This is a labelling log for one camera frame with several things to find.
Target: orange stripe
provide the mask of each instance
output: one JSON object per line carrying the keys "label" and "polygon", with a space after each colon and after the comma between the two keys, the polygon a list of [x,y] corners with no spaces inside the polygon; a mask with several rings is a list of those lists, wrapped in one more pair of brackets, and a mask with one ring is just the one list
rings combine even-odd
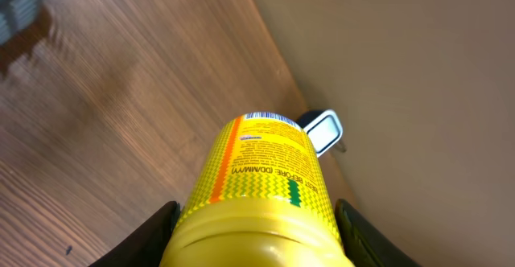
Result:
{"label": "orange stripe", "polygon": [[242,117],[238,117],[234,121],[231,134],[229,135],[229,141],[225,147],[224,158],[220,164],[220,169],[218,169],[218,176],[216,177],[215,186],[212,189],[209,203],[216,203],[220,201],[220,195],[222,194],[222,188],[224,187],[225,176],[227,176],[227,168],[229,167],[229,160],[233,154],[234,142],[236,141],[236,135],[238,133],[238,128],[240,127],[241,119]]}

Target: dotted pattern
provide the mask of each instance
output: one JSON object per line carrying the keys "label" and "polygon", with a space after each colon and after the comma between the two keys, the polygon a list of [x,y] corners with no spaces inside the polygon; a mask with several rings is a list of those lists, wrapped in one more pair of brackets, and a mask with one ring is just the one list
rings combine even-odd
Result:
{"label": "dotted pattern", "polygon": [[[233,128],[234,121],[227,124],[216,138],[211,153],[208,156],[202,175],[200,176],[195,190],[190,196],[184,208],[179,222],[179,226],[184,219],[194,211],[204,207],[209,203],[212,189],[218,176],[218,171],[224,157],[225,147],[228,144],[229,135]],[[300,207],[307,209],[313,216],[323,221],[335,238],[341,243],[340,233],[336,227],[336,220],[332,211],[331,201],[325,187],[322,171],[315,150],[309,137],[304,134],[304,145],[311,148],[309,151],[311,169],[314,171],[314,178],[318,194],[306,186],[306,181],[299,183]],[[249,197],[278,199],[285,203],[290,203],[290,189],[288,178],[273,174],[263,174],[257,172],[245,172],[232,174],[228,170],[225,177],[224,189],[220,199],[244,199]]]}

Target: wood grain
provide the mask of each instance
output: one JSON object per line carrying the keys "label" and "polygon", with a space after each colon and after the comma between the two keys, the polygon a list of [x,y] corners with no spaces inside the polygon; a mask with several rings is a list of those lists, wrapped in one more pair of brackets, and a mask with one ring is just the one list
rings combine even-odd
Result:
{"label": "wood grain", "polygon": [[0,60],[0,265],[90,264],[227,121],[307,109],[251,0],[45,0]]}

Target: yellow cap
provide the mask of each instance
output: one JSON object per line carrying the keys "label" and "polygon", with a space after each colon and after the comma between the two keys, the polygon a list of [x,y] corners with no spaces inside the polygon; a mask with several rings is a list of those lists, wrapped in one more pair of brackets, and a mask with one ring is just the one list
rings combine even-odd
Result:
{"label": "yellow cap", "polygon": [[353,266],[311,212],[275,199],[228,199],[202,207],[173,233],[162,267]]}

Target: yellow can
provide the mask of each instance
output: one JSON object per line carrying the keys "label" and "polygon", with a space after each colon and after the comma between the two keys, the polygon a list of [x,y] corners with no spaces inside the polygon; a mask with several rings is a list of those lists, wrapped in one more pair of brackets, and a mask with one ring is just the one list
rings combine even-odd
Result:
{"label": "yellow can", "polygon": [[306,133],[275,113],[229,122],[160,266],[352,266]]}

